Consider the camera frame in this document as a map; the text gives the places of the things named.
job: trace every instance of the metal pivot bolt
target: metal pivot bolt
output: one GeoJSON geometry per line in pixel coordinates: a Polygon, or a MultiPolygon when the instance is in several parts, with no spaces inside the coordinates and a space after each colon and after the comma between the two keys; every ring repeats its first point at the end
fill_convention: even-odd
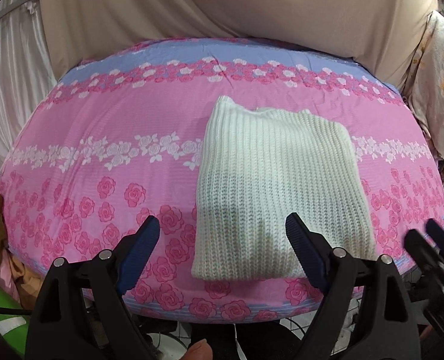
{"type": "Polygon", "coordinates": [[[342,247],[341,248],[340,247],[338,247],[338,248],[336,247],[333,250],[333,254],[336,257],[342,258],[342,257],[345,257],[347,255],[347,251],[345,249],[343,249],[342,247]]]}
{"type": "Polygon", "coordinates": [[[99,258],[101,260],[110,259],[110,256],[112,256],[112,252],[109,249],[104,249],[102,252],[99,253],[99,258]]]}
{"type": "Polygon", "coordinates": [[[380,259],[384,264],[391,264],[394,261],[392,257],[390,257],[388,254],[382,254],[382,257],[380,257],[380,259]]]}
{"type": "Polygon", "coordinates": [[[65,263],[65,261],[66,261],[66,260],[65,260],[63,257],[57,257],[57,258],[54,260],[53,264],[54,264],[54,266],[63,266],[64,263],[65,263]]]}

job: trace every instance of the green bag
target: green bag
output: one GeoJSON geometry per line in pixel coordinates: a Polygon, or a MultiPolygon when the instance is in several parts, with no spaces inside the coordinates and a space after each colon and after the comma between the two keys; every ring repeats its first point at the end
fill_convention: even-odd
{"type": "MultiPolygon", "coordinates": [[[[0,289],[0,307],[22,309],[21,305],[2,289],[0,289]]],[[[25,354],[25,340],[29,329],[28,322],[24,316],[0,314],[0,333],[22,358],[25,354]]]]}

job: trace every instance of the mattress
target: mattress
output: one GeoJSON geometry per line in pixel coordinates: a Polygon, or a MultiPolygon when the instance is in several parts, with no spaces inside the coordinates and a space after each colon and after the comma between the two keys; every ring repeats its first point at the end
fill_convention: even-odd
{"type": "Polygon", "coordinates": [[[190,274],[204,132],[222,95],[249,109],[308,109],[342,123],[377,252],[401,273],[413,264],[405,232],[428,218],[444,226],[435,161],[393,87],[351,60],[285,44],[179,39],[84,63],[37,107],[0,172],[10,251],[44,274],[56,257],[84,261],[112,249],[155,215],[160,240],[124,296],[132,312],[246,323],[315,309],[322,296],[306,278],[204,282],[190,274]]]}

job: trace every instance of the ribbed knit texture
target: ribbed knit texture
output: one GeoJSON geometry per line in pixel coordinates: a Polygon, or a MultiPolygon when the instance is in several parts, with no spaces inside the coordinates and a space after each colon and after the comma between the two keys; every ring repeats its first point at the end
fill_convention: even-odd
{"type": "Polygon", "coordinates": [[[297,212],[332,247],[373,258],[374,233],[347,129],[307,111],[249,111],[218,99],[197,180],[192,275],[204,280],[294,278],[285,235],[297,212]]]}

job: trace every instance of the white curtain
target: white curtain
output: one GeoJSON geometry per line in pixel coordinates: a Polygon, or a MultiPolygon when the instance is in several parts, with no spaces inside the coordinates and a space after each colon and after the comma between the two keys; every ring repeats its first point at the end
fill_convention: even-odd
{"type": "Polygon", "coordinates": [[[39,0],[1,0],[0,15],[11,7],[15,8],[0,17],[0,166],[36,106],[56,83],[39,0]]]}

